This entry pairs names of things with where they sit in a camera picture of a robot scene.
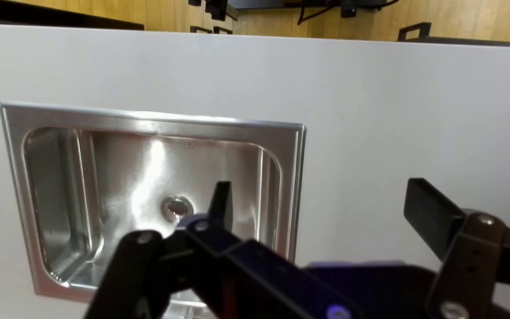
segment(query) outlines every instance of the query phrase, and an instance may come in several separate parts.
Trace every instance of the stainless steel sink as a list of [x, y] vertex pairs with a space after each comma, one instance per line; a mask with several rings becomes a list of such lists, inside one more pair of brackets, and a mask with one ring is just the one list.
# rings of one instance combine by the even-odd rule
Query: stainless steel sink
[[24, 104], [1, 116], [38, 294], [88, 301], [123, 233], [169, 235], [217, 180], [231, 182], [231, 232], [293, 256], [300, 123]]

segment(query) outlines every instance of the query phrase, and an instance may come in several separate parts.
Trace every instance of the wooden floor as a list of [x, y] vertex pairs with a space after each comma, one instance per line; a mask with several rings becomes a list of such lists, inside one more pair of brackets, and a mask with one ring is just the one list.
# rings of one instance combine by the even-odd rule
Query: wooden floor
[[235, 33], [394, 40], [401, 26], [431, 21], [431, 35], [510, 40], [510, 0], [400, 0], [378, 12], [341, 19], [332, 8], [295, 24], [297, 8], [242, 10], [238, 21], [212, 21], [187, 0], [21, 0], [95, 15], [143, 22], [146, 30], [187, 31], [189, 24]]

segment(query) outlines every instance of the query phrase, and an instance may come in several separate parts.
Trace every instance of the sink drain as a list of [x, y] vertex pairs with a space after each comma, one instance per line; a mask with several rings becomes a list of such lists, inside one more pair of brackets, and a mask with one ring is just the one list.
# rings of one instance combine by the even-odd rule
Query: sink drain
[[176, 221], [194, 209], [185, 196], [166, 196], [160, 203], [160, 210], [169, 221]]

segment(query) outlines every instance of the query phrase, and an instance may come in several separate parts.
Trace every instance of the sink rim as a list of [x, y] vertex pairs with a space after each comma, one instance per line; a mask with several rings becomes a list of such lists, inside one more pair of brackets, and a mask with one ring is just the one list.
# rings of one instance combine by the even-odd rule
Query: sink rim
[[75, 301], [90, 301], [93, 294], [93, 288], [56, 281], [42, 260], [40, 235], [33, 214], [31, 187], [24, 161], [26, 138], [40, 127], [168, 136], [173, 136], [175, 131], [184, 131], [178, 132], [178, 136], [247, 141], [265, 148], [283, 170], [283, 189], [279, 189], [279, 194], [288, 198], [279, 203], [281, 214], [276, 217], [277, 239], [276, 244], [269, 246], [283, 256], [290, 260], [293, 258], [306, 134], [302, 123], [162, 111], [72, 108], [35, 102], [0, 102], [0, 113], [6, 138], [29, 272], [37, 294]]

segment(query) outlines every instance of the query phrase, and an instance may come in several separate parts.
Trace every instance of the white countertop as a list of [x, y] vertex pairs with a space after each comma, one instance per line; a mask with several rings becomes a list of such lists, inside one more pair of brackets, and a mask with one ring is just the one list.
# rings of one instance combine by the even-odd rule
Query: white countertop
[[[0, 26], [0, 99], [306, 123], [299, 263], [437, 265], [412, 175], [510, 223], [510, 47]], [[31, 292], [0, 123], [0, 317], [83, 310]]]

